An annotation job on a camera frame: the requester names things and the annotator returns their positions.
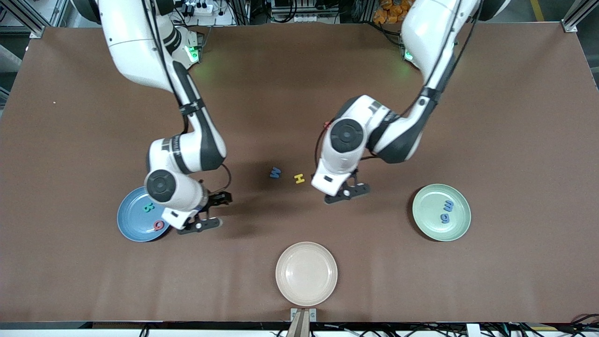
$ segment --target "beige plate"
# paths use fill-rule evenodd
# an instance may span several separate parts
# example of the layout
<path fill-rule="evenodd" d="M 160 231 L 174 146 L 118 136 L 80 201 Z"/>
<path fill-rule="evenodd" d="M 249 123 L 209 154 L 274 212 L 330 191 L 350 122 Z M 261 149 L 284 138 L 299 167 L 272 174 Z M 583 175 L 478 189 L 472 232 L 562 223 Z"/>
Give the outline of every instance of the beige plate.
<path fill-rule="evenodd" d="M 333 255 L 318 243 L 300 242 L 281 254 L 276 278 L 287 300 L 299 306 L 315 306 L 335 290 L 337 264 Z"/>

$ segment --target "brown table surface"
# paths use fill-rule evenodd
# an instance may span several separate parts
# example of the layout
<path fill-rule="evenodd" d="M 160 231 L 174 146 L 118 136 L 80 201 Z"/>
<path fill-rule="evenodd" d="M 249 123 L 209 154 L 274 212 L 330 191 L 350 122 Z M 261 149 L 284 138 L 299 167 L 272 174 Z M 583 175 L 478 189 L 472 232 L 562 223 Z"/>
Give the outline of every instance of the brown table surface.
<path fill-rule="evenodd" d="M 361 94 L 401 111 L 422 85 L 381 33 L 214 28 L 190 73 L 226 141 L 234 203 L 215 212 L 217 230 L 133 243 L 116 210 L 142 185 L 150 142 L 180 131 L 173 96 L 122 77 L 99 29 L 31 41 L 0 124 L 1 320 L 288 319 L 274 269 L 300 241 L 338 264 L 322 321 L 599 311 L 599 94 L 558 23 L 479 25 L 414 158 L 363 162 L 371 194 L 333 206 L 293 179 L 313 172 L 322 124 Z M 428 240 L 411 220 L 410 198 L 431 183 L 468 198 L 457 241 Z"/>

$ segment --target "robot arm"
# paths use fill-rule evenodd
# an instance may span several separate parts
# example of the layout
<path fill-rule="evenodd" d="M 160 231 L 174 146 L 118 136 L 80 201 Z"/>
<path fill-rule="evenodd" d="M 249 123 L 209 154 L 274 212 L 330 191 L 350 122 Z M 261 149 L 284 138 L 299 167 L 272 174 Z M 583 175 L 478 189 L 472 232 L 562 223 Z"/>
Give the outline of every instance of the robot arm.
<path fill-rule="evenodd" d="M 182 230 L 211 202 L 201 182 L 188 175 L 220 167 L 226 147 L 183 64 L 186 60 L 171 56 L 179 48 L 181 32 L 160 15 L 172 10 L 164 8 L 170 2 L 154 1 L 102 0 L 98 13 L 119 72 L 135 83 L 172 92 L 180 113 L 193 127 L 191 133 L 155 140 L 147 154 L 146 190 L 166 207 L 163 219 Z"/>
<path fill-rule="evenodd" d="M 455 38 L 478 2 L 416 0 L 401 32 L 424 85 L 407 117 L 368 96 L 352 98 L 341 108 L 326 132 L 312 179 L 314 187 L 328 194 L 327 203 L 368 192 L 345 183 L 356 172 L 364 148 L 386 163 L 401 163 L 414 154 L 453 69 Z"/>

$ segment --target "black cable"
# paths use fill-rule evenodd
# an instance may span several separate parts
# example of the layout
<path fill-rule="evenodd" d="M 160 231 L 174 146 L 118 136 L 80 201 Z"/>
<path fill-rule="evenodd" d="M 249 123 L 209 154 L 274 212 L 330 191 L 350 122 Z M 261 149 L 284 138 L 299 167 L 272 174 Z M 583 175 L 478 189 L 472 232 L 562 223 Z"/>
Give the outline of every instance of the black cable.
<path fill-rule="evenodd" d="M 458 19 L 458 13 L 459 13 L 459 7 L 462 5 L 462 0 L 459 0 L 458 5 L 455 7 L 455 15 L 453 16 L 453 20 L 451 25 L 449 26 L 449 30 L 447 32 L 447 36 L 445 36 L 445 39 L 443 41 L 443 44 L 441 45 L 441 49 L 439 50 L 439 55 L 437 56 L 437 60 L 435 61 L 435 65 L 432 68 L 431 74 L 428 76 L 428 78 L 426 79 L 426 81 L 424 82 L 424 86 L 428 86 L 429 82 L 431 81 L 432 75 L 435 73 L 435 70 L 437 69 L 437 67 L 439 66 L 439 62 L 441 62 L 441 57 L 443 56 L 443 49 L 445 48 L 445 46 L 447 45 L 447 43 L 449 42 L 449 36 L 451 35 L 452 31 L 453 31 L 453 26 L 455 25 L 456 20 Z"/>
<path fill-rule="evenodd" d="M 189 26 L 187 25 L 187 23 L 185 22 L 185 18 L 183 17 L 183 15 L 181 14 L 181 12 L 179 12 L 179 9 L 177 9 L 177 7 L 175 7 L 175 10 L 177 11 L 177 13 L 179 14 L 179 17 L 181 18 L 181 22 L 183 23 L 183 26 L 185 26 L 186 28 L 188 28 Z"/>
<path fill-rule="evenodd" d="M 488 333 L 490 333 L 492 337 L 495 337 L 495 334 L 493 333 L 493 331 L 491 331 L 491 330 L 489 329 L 489 327 L 487 327 L 487 326 L 486 326 L 484 323 L 482 323 L 480 326 L 481 326 L 483 329 L 485 329 L 485 330 L 486 330 Z"/>
<path fill-rule="evenodd" d="M 522 337 L 528 337 L 528 334 L 526 333 L 526 331 L 524 331 L 524 328 L 520 324 L 518 324 L 517 327 L 518 327 L 518 330 L 520 330 Z"/>
<path fill-rule="evenodd" d="M 384 32 L 384 33 L 387 33 L 389 35 L 394 35 L 394 36 L 400 36 L 400 33 L 393 32 L 393 31 L 388 31 L 385 28 L 383 28 L 382 26 L 377 26 L 372 21 L 360 21 L 360 22 L 356 22 L 356 23 L 366 23 L 367 25 L 370 25 L 371 27 L 373 27 L 374 29 L 378 30 L 379 32 Z"/>
<path fill-rule="evenodd" d="M 466 326 L 462 326 L 462 330 L 454 329 L 451 324 L 438 324 L 437 327 L 439 329 L 449 330 L 453 332 L 453 337 L 462 337 L 466 335 L 463 332 L 466 329 Z"/>
<path fill-rule="evenodd" d="M 459 51 L 458 57 L 455 59 L 455 63 L 453 64 L 453 67 L 451 68 L 451 71 L 449 71 L 449 75 L 447 76 L 447 78 L 451 78 L 451 75 L 453 74 L 453 71 L 455 70 L 455 67 L 457 67 L 457 65 L 458 65 L 459 59 L 462 58 L 462 54 L 464 53 L 464 49 L 466 49 L 466 45 L 470 41 L 470 37 L 472 37 L 472 32 L 474 32 L 474 26 L 476 26 L 476 23 L 478 23 L 478 21 L 480 19 L 480 12 L 481 12 L 481 9 L 483 8 L 483 3 L 484 2 L 485 2 L 485 0 L 480 0 L 479 9 L 478 9 L 478 13 L 476 14 L 476 18 L 472 22 L 472 27 L 470 28 L 470 32 L 468 33 L 468 36 L 466 37 L 466 40 L 464 41 L 464 45 L 462 46 L 462 50 Z"/>
<path fill-rule="evenodd" d="M 329 124 L 327 124 L 327 127 L 322 128 L 322 131 L 318 135 L 318 139 L 316 139 L 316 146 L 314 147 L 314 166 L 317 169 L 318 169 L 318 145 L 320 144 L 320 140 L 322 139 L 322 136 L 325 135 L 325 132 L 328 130 L 328 128 L 331 126 L 331 123 L 333 123 L 334 120 L 335 120 L 335 118 L 331 118 L 331 120 L 329 121 Z"/>
<path fill-rule="evenodd" d="M 171 80 L 171 77 L 168 75 L 167 63 L 166 63 L 166 61 L 164 61 L 164 51 L 162 50 L 162 44 L 160 43 L 161 40 L 160 40 L 160 33 L 158 32 L 158 23 L 156 22 L 156 7 L 154 6 L 154 1 L 150 1 L 150 5 L 152 7 L 151 13 L 152 13 L 152 16 L 154 17 L 154 27 L 156 30 L 152 29 L 152 23 L 150 21 L 149 15 L 148 15 L 146 1 L 141 0 L 141 4 L 144 7 L 144 13 L 146 14 L 146 21 L 148 23 L 148 26 L 150 27 L 150 30 L 152 31 L 152 35 L 154 37 L 154 44 L 156 45 L 156 48 L 158 50 L 158 55 L 160 56 L 160 61 L 162 62 L 164 72 L 167 76 L 168 84 L 171 86 L 171 89 L 173 90 L 173 94 L 175 95 L 175 99 L 177 100 L 177 103 L 179 104 L 179 106 L 182 106 L 181 99 L 179 99 L 179 96 L 175 92 L 175 87 L 173 85 L 173 81 Z"/>
<path fill-rule="evenodd" d="M 545 336 L 541 335 L 540 333 L 538 333 L 536 330 L 534 330 L 532 327 L 530 327 L 528 324 L 526 324 L 526 323 L 520 323 L 520 324 L 522 326 L 524 326 L 524 328 L 528 329 L 529 331 L 532 331 L 538 337 L 545 337 Z"/>
<path fill-rule="evenodd" d="M 158 325 L 156 325 L 156 323 L 146 323 L 141 328 L 140 337 L 148 337 L 150 335 L 150 325 L 153 325 L 155 328 L 158 328 Z"/>
<path fill-rule="evenodd" d="M 572 321 L 572 324 L 578 324 L 578 323 L 581 323 L 582 321 L 586 321 L 589 318 L 593 318 L 593 317 L 599 317 L 599 314 L 590 314 L 590 315 L 586 315 L 586 316 L 580 317 L 576 321 Z"/>
<path fill-rule="evenodd" d="M 414 333 L 416 333 L 418 330 L 422 330 L 424 329 L 424 326 L 416 326 L 414 328 L 414 330 L 410 331 L 405 337 L 410 337 L 412 336 Z"/>
<path fill-rule="evenodd" d="M 385 335 L 389 337 L 400 337 L 400 335 L 398 335 L 397 332 L 392 330 L 383 330 L 383 332 L 385 333 Z"/>
<path fill-rule="evenodd" d="M 227 180 L 227 183 L 226 183 L 225 187 L 223 187 L 223 188 L 219 188 L 219 189 L 217 189 L 216 191 L 214 191 L 214 192 L 211 192 L 211 193 L 210 193 L 210 195 L 215 195 L 215 194 L 217 194 L 217 193 L 220 193 L 220 192 L 222 192 L 222 191 L 226 190 L 226 189 L 227 189 L 229 186 L 231 186 L 231 181 L 233 180 L 233 177 L 232 177 L 232 175 L 231 175 L 231 171 L 230 171 L 230 170 L 229 170 L 229 168 L 228 168 L 226 165 L 224 165 L 224 164 L 221 164 L 220 166 L 224 167 L 224 168 L 225 168 L 225 170 L 226 170 L 227 179 L 228 179 L 228 180 Z"/>
<path fill-rule="evenodd" d="M 148 337 L 150 335 L 150 325 L 144 324 L 140 331 L 140 337 Z"/>
<path fill-rule="evenodd" d="M 295 15 L 296 15 L 296 13 L 298 11 L 298 2 L 297 2 L 297 0 L 293 0 L 293 2 L 291 2 L 291 0 L 289 0 L 289 14 L 282 21 L 279 21 L 279 20 L 275 19 L 274 17 L 270 16 L 267 13 L 267 11 L 268 10 L 266 8 L 264 8 L 264 13 L 266 15 L 268 15 L 272 21 L 277 22 L 277 23 L 287 23 L 287 22 L 291 21 L 295 17 Z"/>
<path fill-rule="evenodd" d="M 494 323 L 488 323 L 488 324 L 492 328 L 497 329 L 497 332 L 499 332 L 501 334 L 501 336 L 511 337 L 511 335 L 512 335 L 511 331 L 509 333 L 507 333 L 500 325 L 495 325 Z"/>
<path fill-rule="evenodd" d="M 380 25 L 380 27 L 381 27 L 381 31 L 383 32 L 383 35 L 387 38 L 387 40 L 389 40 L 389 42 L 391 42 L 395 46 L 398 46 L 398 47 L 401 46 L 399 42 L 395 42 L 395 41 L 393 41 L 393 39 L 391 37 L 389 37 L 387 31 L 383 29 L 383 25 Z"/>
<path fill-rule="evenodd" d="M 231 10 L 231 14 L 235 17 L 235 23 L 238 26 L 240 26 L 241 24 L 245 24 L 245 20 L 243 19 L 243 16 L 239 15 L 237 10 L 235 9 L 235 6 L 231 5 L 229 0 L 226 0 L 226 4 L 229 7 L 229 9 Z"/>
<path fill-rule="evenodd" d="M 187 118 L 187 116 L 182 116 L 182 117 L 183 117 L 183 131 L 181 131 L 181 133 L 179 135 L 186 134 L 187 131 L 189 130 L 189 119 Z"/>
<path fill-rule="evenodd" d="M 360 335 L 360 337 L 364 337 L 364 335 L 366 335 L 368 332 L 372 332 L 373 334 L 377 335 L 378 337 L 383 337 L 381 335 L 379 335 L 378 332 L 374 331 L 374 330 L 366 330 L 364 332 L 362 332 L 362 334 Z"/>

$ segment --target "power strip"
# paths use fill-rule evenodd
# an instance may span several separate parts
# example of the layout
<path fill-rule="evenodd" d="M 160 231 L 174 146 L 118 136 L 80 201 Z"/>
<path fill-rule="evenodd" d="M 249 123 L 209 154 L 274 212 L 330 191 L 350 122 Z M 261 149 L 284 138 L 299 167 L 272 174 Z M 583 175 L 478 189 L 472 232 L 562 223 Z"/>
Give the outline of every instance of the power strip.
<path fill-rule="evenodd" d="M 294 22 L 317 22 L 318 17 L 316 15 L 303 15 L 294 16 Z"/>
<path fill-rule="evenodd" d="M 206 5 L 206 8 L 199 7 L 195 9 L 193 14 L 198 16 L 212 16 L 213 8 L 214 5 Z"/>

